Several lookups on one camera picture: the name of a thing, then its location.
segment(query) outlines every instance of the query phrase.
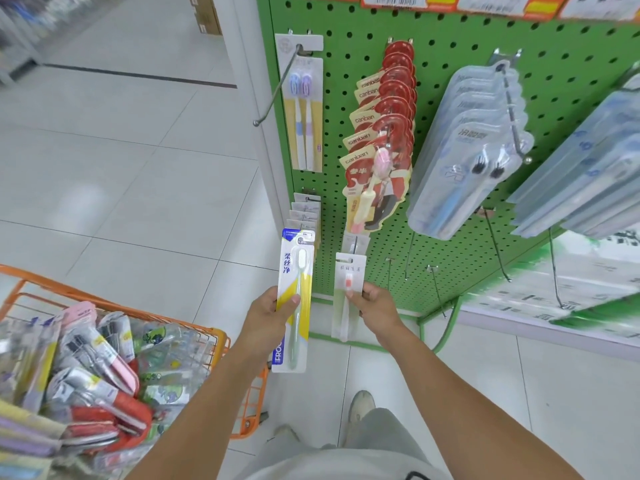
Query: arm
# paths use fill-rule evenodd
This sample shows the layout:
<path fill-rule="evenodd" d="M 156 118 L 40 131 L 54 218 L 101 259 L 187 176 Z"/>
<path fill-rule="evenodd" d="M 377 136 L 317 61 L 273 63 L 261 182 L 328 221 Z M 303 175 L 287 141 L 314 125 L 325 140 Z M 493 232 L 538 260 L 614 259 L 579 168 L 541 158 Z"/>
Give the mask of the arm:
<path fill-rule="evenodd" d="M 396 359 L 456 480 L 582 480 L 546 444 L 460 379 L 407 327 L 391 293 L 365 283 L 349 299 Z"/>
<path fill-rule="evenodd" d="M 217 477 L 244 395 L 300 302 L 295 295 L 276 311 L 277 291 L 269 288 L 252 303 L 236 344 L 127 480 Z"/>

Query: hand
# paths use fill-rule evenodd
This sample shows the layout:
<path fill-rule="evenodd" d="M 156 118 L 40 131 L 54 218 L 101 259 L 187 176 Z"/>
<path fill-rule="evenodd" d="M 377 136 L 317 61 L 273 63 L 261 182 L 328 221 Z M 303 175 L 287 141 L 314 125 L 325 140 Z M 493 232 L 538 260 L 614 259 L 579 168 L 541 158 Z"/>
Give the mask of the hand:
<path fill-rule="evenodd" d="M 267 356 L 280 345 L 285 323 L 300 303 L 300 295 L 293 295 L 276 311 L 277 297 L 278 287 L 272 286 L 253 300 L 240 336 L 232 349 L 237 347 L 247 357 L 260 363 L 266 362 Z"/>
<path fill-rule="evenodd" d="M 400 320 L 391 293 L 365 281 L 362 286 L 362 295 L 347 291 L 347 298 L 360 310 L 360 316 L 365 325 L 376 334 L 380 345 L 389 350 L 389 342 L 393 334 L 406 329 Z"/>

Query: shopping cart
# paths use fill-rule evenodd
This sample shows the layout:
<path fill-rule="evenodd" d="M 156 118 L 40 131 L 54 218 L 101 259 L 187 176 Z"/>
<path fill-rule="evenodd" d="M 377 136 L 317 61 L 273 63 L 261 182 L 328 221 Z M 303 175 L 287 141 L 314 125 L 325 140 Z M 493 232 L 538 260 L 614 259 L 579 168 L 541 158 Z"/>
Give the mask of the shopping cart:
<path fill-rule="evenodd" d="M 231 340 L 222 330 L 206 328 L 128 306 L 121 306 L 43 276 L 0 264 L 0 292 L 7 287 L 9 293 L 0 306 L 0 320 L 29 320 L 34 316 L 53 317 L 59 314 L 62 309 L 79 301 L 91 301 L 98 310 L 103 312 L 121 311 L 140 320 L 175 323 L 196 331 L 199 340 L 213 345 L 211 354 L 203 358 L 203 365 L 210 370 L 215 367 L 231 346 Z M 260 425 L 261 419 L 264 420 L 268 417 L 267 412 L 262 411 L 268 373 L 269 370 L 265 365 L 249 387 L 240 407 L 231 439 L 242 440 L 249 437 Z"/>

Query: person's left arm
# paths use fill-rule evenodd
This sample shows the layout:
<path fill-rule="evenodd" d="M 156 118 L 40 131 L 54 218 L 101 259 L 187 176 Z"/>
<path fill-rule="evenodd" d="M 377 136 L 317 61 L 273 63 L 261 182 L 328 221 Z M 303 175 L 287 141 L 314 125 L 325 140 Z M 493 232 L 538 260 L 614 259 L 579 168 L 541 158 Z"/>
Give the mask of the person's left arm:
<path fill-rule="evenodd" d="M 235 345 L 127 480 L 202 480 L 218 476 L 240 404 L 268 354 L 284 336 L 300 302 L 295 295 L 276 311 L 277 287 L 256 298 Z"/>

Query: floor tile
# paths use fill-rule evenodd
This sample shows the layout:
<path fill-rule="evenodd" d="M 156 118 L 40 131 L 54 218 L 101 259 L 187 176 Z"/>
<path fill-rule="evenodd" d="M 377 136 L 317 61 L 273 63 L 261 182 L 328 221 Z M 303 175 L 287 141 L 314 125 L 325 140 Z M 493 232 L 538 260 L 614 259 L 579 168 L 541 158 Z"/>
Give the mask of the floor tile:
<path fill-rule="evenodd" d="M 221 259 L 278 269 L 280 233 L 273 221 L 260 171 L 252 181 Z"/>
<path fill-rule="evenodd" d="M 323 335 L 331 336 L 331 327 L 333 322 L 333 304 L 318 303 L 316 301 L 311 303 L 311 322 L 310 330 L 316 333 L 322 333 Z M 403 320 L 409 330 L 416 335 L 420 335 L 420 329 L 418 323 L 412 320 Z M 362 319 L 358 322 L 355 332 L 351 336 L 351 340 L 356 342 L 363 342 L 365 344 L 371 344 L 380 346 L 378 339 L 371 330 L 364 325 Z"/>
<path fill-rule="evenodd" d="M 440 357 L 462 379 L 528 427 L 527 402 L 514 336 L 457 326 Z M 344 439 L 351 400 L 363 389 L 373 394 L 378 407 L 388 408 L 396 415 L 436 468 L 447 471 L 396 361 L 386 353 L 351 348 L 340 441 Z"/>
<path fill-rule="evenodd" d="M 155 151 L 2 123 L 0 147 L 0 219 L 85 235 L 98 231 Z"/>
<path fill-rule="evenodd" d="M 92 239 L 65 282 L 101 298 L 193 322 L 217 261 Z"/>
<path fill-rule="evenodd" d="M 38 67 L 15 87 L 0 89 L 0 121 L 159 144 L 196 88 L 181 82 Z"/>
<path fill-rule="evenodd" d="M 220 258 L 254 161 L 158 148 L 98 237 Z"/>
<path fill-rule="evenodd" d="M 269 375 L 263 407 L 268 420 L 229 448 L 256 454 L 281 424 L 290 425 L 310 446 L 337 443 L 349 347 L 311 339 L 308 354 L 304 374 Z"/>
<path fill-rule="evenodd" d="M 194 323 L 223 330 L 234 344 L 251 302 L 277 284 L 277 271 L 220 261 Z"/>
<path fill-rule="evenodd" d="M 83 235 L 0 221 L 0 264 L 61 280 L 89 241 Z"/>
<path fill-rule="evenodd" d="M 255 159 L 251 116 L 237 89 L 201 88 L 162 146 Z"/>
<path fill-rule="evenodd" d="M 189 0 L 125 0 L 48 62 L 234 82 L 224 39 L 200 33 Z"/>
<path fill-rule="evenodd" d="M 533 432 L 586 480 L 640 471 L 640 363 L 518 338 Z"/>
<path fill-rule="evenodd" d="M 247 453 L 227 450 L 216 480 L 234 480 L 253 458 L 253 455 Z"/>

